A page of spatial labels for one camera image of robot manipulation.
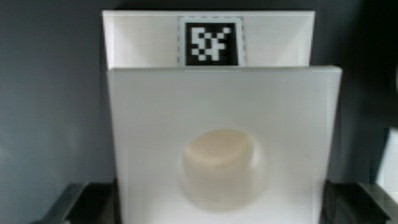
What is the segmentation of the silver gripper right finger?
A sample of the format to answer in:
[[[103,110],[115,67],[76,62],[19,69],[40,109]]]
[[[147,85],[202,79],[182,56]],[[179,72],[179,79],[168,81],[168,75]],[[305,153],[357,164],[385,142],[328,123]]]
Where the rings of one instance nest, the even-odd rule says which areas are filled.
[[[398,203],[378,186],[325,182],[321,224],[398,224]]]

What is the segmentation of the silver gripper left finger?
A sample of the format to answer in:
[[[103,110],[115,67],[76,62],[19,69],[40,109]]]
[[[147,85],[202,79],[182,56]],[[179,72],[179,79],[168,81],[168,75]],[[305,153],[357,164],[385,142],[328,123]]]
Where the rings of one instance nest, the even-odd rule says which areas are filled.
[[[115,224],[111,203],[110,183],[72,183],[33,224]]]

